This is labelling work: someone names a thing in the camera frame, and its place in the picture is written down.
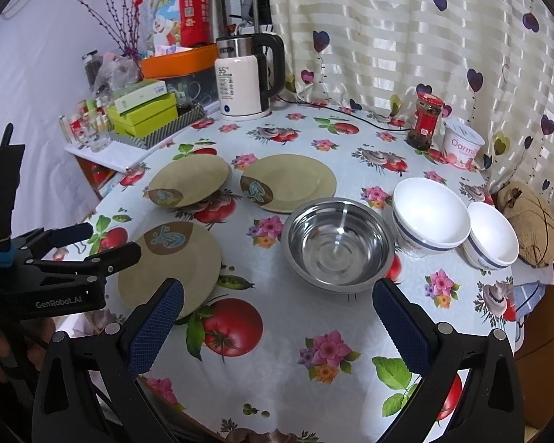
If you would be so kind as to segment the person's left hand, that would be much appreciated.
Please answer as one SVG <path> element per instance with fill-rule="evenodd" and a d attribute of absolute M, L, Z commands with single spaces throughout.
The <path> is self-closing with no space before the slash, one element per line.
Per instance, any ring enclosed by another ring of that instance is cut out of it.
<path fill-rule="evenodd" d="M 25 332 L 25 345 L 27 346 L 28 361 L 32 362 L 35 369 L 40 371 L 44 362 L 47 346 L 56 330 L 56 324 L 52 318 L 28 320 L 23 323 Z M 11 355 L 11 347 L 7 338 L 0 331 L 0 382 L 8 381 L 8 375 L 1 365 L 5 358 Z"/>

